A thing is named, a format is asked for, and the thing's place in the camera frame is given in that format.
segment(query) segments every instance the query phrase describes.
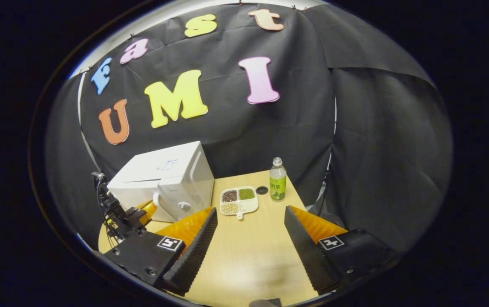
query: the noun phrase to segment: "microwave oven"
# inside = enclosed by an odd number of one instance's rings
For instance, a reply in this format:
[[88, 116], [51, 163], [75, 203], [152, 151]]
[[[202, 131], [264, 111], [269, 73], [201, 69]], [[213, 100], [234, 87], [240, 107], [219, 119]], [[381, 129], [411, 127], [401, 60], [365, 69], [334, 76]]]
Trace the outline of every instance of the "microwave oven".
[[176, 222], [211, 205], [214, 177], [201, 142], [134, 156], [108, 183], [127, 211], [153, 200], [152, 220]]

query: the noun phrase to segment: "orange letter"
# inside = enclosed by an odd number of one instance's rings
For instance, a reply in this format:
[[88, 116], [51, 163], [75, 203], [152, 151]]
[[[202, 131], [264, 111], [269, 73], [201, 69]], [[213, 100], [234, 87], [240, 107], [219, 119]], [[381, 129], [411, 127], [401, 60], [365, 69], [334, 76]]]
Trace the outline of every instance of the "orange letter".
[[112, 121], [110, 121], [110, 113], [112, 110], [106, 109], [99, 114], [99, 120], [103, 126], [104, 137], [110, 144], [118, 145], [125, 142], [129, 136], [129, 122], [127, 122], [127, 113], [125, 113], [126, 99], [122, 99], [114, 104], [114, 110], [118, 113], [118, 119], [120, 120], [121, 130], [120, 132], [114, 132], [112, 128]]
[[256, 23], [262, 29], [272, 30], [272, 31], [280, 31], [284, 29], [284, 25], [273, 22], [273, 18], [280, 18], [280, 15], [274, 12], [270, 12], [269, 10], [266, 9], [256, 10], [256, 11], [248, 12], [248, 15], [255, 16]]

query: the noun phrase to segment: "green bottle label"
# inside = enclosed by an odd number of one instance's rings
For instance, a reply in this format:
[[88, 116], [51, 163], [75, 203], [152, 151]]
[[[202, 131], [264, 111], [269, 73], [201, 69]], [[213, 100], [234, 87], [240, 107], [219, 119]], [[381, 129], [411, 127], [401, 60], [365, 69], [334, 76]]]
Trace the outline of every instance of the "green bottle label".
[[271, 198], [273, 200], [282, 200], [286, 193], [286, 176], [280, 179], [269, 177], [269, 184], [271, 185]]

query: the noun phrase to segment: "microwave knob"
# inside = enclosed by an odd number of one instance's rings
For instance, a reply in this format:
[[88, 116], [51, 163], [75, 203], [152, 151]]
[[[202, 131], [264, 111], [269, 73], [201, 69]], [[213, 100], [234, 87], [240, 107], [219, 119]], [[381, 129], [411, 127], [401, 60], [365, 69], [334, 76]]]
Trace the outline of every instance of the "microwave knob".
[[188, 212], [190, 210], [192, 210], [192, 206], [190, 206], [190, 204], [188, 203], [179, 203], [178, 206], [182, 209], [182, 211], [184, 212]]

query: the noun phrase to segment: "foam letter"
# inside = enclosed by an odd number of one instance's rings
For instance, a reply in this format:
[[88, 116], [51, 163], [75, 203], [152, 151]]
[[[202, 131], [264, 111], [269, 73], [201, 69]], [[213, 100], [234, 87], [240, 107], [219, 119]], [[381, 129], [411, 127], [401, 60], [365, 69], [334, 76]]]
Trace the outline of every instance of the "foam letter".
[[120, 63], [125, 64], [134, 58], [140, 58], [147, 52], [146, 44], [148, 39], [144, 38], [140, 41], [136, 41], [125, 49], [125, 54], [121, 57]]
[[272, 31], [280, 31], [284, 29], [284, 25], [273, 22], [273, 18], [280, 18], [280, 15], [274, 12], [270, 12], [269, 10], [266, 9], [255, 10], [252, 12], [248, 12], [248, 15], [255, 16], [256, 23], [262, 29], [272, 30]]
[[268, 64], [270, 62], [271, 59], [265, 56], [245, 58], [239, 61], [239, 66], [246, 70], [248, 83], [250, 84], [248, 103], [265, 103], [279, 99], [280, 95], [273, 90], [269, 79]]
[[187, 37], [194, 37], [210, 33], [214, 31], [217, 26], [213, 21], [214, 19], [216, 19], [216, 16], [212, 14], [192, 18], [186, 23], [186, 28], [188, 29], [184, 31], [184, 34]]
[[169, 122], [167, 117], [161, 112], [161, 108], [165, 110], [173, 121], [178, 120], [180, 102], [184, 105], [182, 117], [185, 119], [203, 115], [209, 111], [209, 108], [201, 100], [198, 84], [199, 76], [201, 76], [199, 70], [183, 72], [176, 81], [173, 93], [167, 89], [163, 82], [155, 82], [144, 89], [144, 93], [150, 96], [153, 128], [165, 126]]
[[108, 74], [110, 73], [110, 67], [108, 66], [108, 63], [112, 61], [112, 58], [107, 58], [104, 60], [104, 62], [99, 66], [99, 69], [93, 74], [93, 77], [91, 77], [91, 81], [95, 82], [95, 85], [97, 86], [97, 95], [100, 95], [106, 84], [108, 84], [108, 81], [110, 81], [110, 77]]
[[112, 121], [110, 120], [110, 113], [112, 110], [106, 109], [99, 114], [99, 120], [103, 126], [104, 137], [110, 144], [118, 145], [125, 142], [129, 136], [129, 122], [127, 121], [127, 113], [125, 112], [126, 99], [122, 99], [114, 104], [114, 110], [118, 113], [118, 119], [120, 120], [120, 132], [114, 132], [112, 128]]

